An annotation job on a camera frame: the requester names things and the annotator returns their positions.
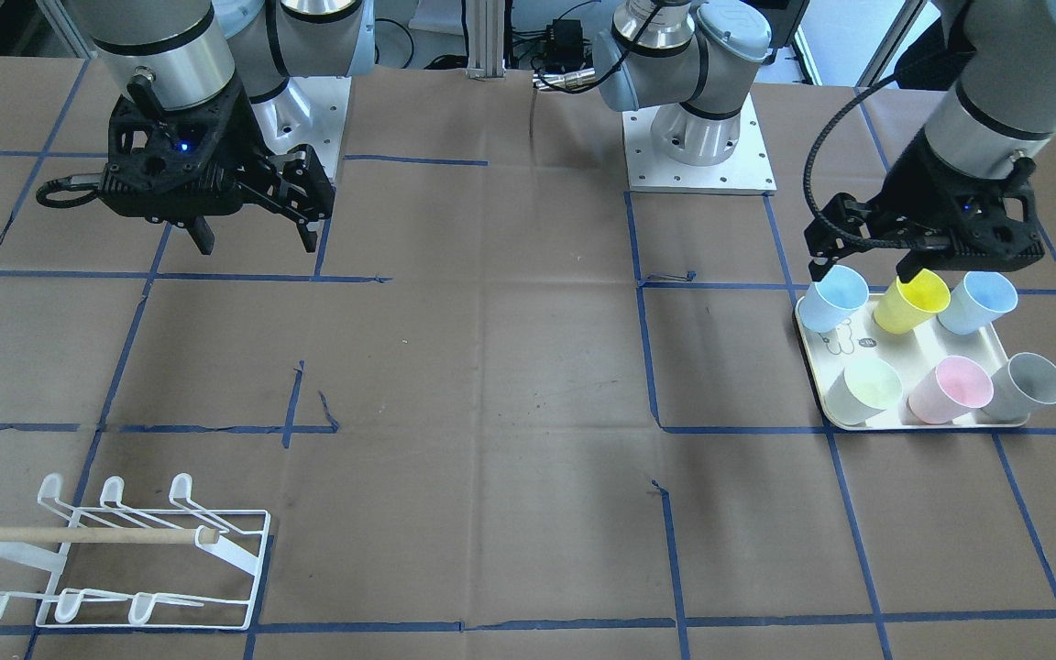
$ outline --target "pink cup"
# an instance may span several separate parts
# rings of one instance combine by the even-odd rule
[[[964,356],[947,356],[907,397],[907,406],[926,423],[947,423],[961,414],[988,406],[993,379]]]

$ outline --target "wooden dowel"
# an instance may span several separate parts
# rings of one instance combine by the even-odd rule
[[[20,543],[129,543],[193,545],[194,530],[157,527],[0,527],[0,542]],[[219,543],[219,530],[203,527],[203,544]]]

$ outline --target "cup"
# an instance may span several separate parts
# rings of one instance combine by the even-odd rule
[[[826,393],[830,418],[853,427],[893,408],[902,398],[902,379],[884,359],[862,357],[851,360],[842,376]]]
[[[829,333],[871,300],[871,289],[854,268],[834,266],[821,281],[811,281],[796,308],[802,325]]]
[[[1038,354],[1018,354],[993,375],[993,400],[984,412],[1001,421],[1022,419],[1056,404],[1056,366]]]
[[[907,283],[895,277],[875,305],[874,322],[887,333],[902,335],[946,309],[950,297],[948,285],[926,268]]]
[[[961,414],[988,406],[993,379],[976,360],[953,355],[940,360],[914,385],[907,407],[926,423],[946,423]]]
[[[1013,312],[1018,290],[1000,272],[970,271],[953,288],[948,308],[939,314],[949,333],[968,335]]]

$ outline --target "blue cup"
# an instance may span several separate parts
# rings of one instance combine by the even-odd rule
[[[866,280],[854,268],[834,266],[821,281],[809,284],[796,317],[814,333],[829,333],[838,323],[862,309],[871,298]]]
[[[973,270],[953,288],[940,324],[956,335],[970,335],[1018,307],[1018,290],[1000,272]]]

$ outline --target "white tray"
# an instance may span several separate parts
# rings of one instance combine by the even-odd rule
[[[822,413],[830,421],[847,431],[899,431],[1014,428],[1030,420],[1026,416],[1018,421],[997,421],[981,411],[972,411],[947,423],[925,423],[914,417],[907,408],[907,397],[940,360],[949,355],[963,355],[980,363],[985,372],[993,373],[1008,362],[1010,356],[1005,354],[1001,338],[997,337],[992,323],[972,335],[956,335],[944,329],[938,319],[934,318],[906,335],[889,334],[881,329],[872,318],[881,297],[883,294],[871,294],[871,300],[862,309],[829,333],[814,333],[802,325],[802,319],[796,314],[802,302],[796,301],[796,308],[793,309],[796,333],[805,346],[805,362],[813,378],[817,399],[822,401]],[[895,367],[902,379],[904,397],[893,410],[885,410],[867,421],[851,427],[833,418],[826,408],[825,394],[830,391],[848,362],[864,356],[883,358]]]

